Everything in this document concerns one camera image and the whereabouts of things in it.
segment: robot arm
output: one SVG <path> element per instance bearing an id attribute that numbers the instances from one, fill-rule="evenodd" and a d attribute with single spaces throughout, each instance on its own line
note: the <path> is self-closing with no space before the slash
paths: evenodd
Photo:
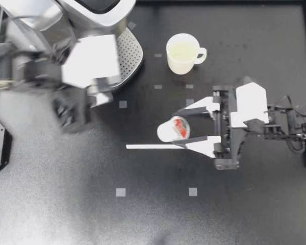
<path id="1" fill-rule="evenodd" d="M 291 105 L 267 105 L 266 91 L 251 78 L 243 79 L 243 86 L 214 86 L 213 96 L 179 110 L 174 115 L 209 114 L 214 120 L 214 136 L 189 138 L 172 142 L 184 149 L 214 158 L 217 169 L 237 169 L 241 146 L 245 137 L 264 135 L 265 139 L 283 140 L 294 153 L 305 151 L 306 114 Z"/>

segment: black tabletop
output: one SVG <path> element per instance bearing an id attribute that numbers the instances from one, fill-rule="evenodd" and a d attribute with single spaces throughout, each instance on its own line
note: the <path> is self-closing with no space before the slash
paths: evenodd
<path id="1" fill-rule="evenodd" d="M 172 112 L 245 75 L 270 103 L 289 94 L 304 106 L 301 6 L 145 4 L 129 20 L 145 63 L 113 103 L 92 110 L 90 130 L 62 134 L 48 94 L 0 92 L 14 138 L 0 172 L 0 244 L 306 244 L 306 160 L 284 142 L 248 138 L 236 171 L 195 152 L 125 148 L 160 143 L 156 128 Z M 184 76 L 166 65 L 176 33 L 209 50 Z M 213 132 L 203 120 L 192 129 Z"/>

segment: white plastic part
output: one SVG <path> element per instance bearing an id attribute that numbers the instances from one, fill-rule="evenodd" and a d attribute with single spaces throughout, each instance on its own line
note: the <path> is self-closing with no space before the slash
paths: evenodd
<path id="1" fill-rule="evenodd" d="M 172 149 L 184 150 L 185 148 L 175 144 L 126 144 L 128 150 L 157 150 L 157 149 Z"/>
<path id="2" fill-rule="evenodd" d="M 175 126 L 175 120 L 180 119 L 186 129 L 186 135 L 183 136 Z M 172 142 L 176 140 L 188 139 L 190 136 L 190 127 L 188 122 L 180 116 L 174 116 L 169 121 L 161 124 L 157 130 L 158 137 L 163 142 Z"/>
<path id="3" fill-rule="evenodd" d="M 178 75 L 188 73 L 194 64 L 202 64 L 207 57 L 207 50 L 199 47 L 195 37 L 187 33 L 174 35 L 167 42 L 167 60 L 170 69 Z"/>
<path id="4" fill-rule="evenodd" d="M 221 143 L 221 136 L 207 136 L 206 140 L 188 143 L 186 144 L 186 147 L 188 150 L 204 154 L 210 158 L 215 158 L 214 155 L 215 143 Z M 128 150 L 185 149 L 175 144 L 127 144 L 126 148 Z"/>
<path id="5" fill-rule="evenodd" d="M 187 149 L 215 158 L 214 144 L 221 143 L 221 136 L 207 136 L 206 140 L 188 143 Z"/>
<path id="6" fill-rule="evenodd" d="M 185 109 L 195 109 L 205 107 L 206 110 L 210 113 L 210 116 L 213 117 L 213 111 L 219 111 L 220 110 L 220 104 L 213 102 L 213 97 L 205 97 L 190 106 L 187 106 Z"/>
<path id="7" fill-rule="evenodd" d="M 91 108 L 104 105 L 113 100 L 112 93 L 97 93 L 92 96 L 95 98 L 95 103 L 91 105 Z"/>
<path id="8" fill-rule="evenodd" d="M 232 128 L 246 128 L 244 121 L 259 119 L 269 123 L 266 90 L 256 83 L 248 83 L 236 89 L 237 112 L 231 113 Z"/>
<path id="9" fill-rule="evenodd" d="M 108 77 L 119 77 L 121 80 L 115 36 L 79 39 L 62 66 L 63 82 L 86 88 L 92 85 L 95 79 Z"/>

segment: white panel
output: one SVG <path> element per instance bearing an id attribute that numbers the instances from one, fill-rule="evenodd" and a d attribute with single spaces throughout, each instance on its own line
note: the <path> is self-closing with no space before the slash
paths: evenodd
<path id="1" fill-rule="evenodd" d="M 245 128 L 244 121 L 259 119 L 269 123 L 266 90 L 256 83 L 249 83 L 236 89 L 237 112 L 231 113 L 231 127 Z"/>
<path id="2" fill-rule="evenodd" d="M 97 78 L 120 76 L 114 35 L 79 39 L 62 66 L 63 82 L 86 88 Z"/>
<path id="3" fill-rule="evenodd" d="M 189 150 L 202 153 L 208 157 L 215 158 L 214 144 L 221 143 L 221 136 L 207 136 L 206 140 L 188 143 L 186 147 Z"/>

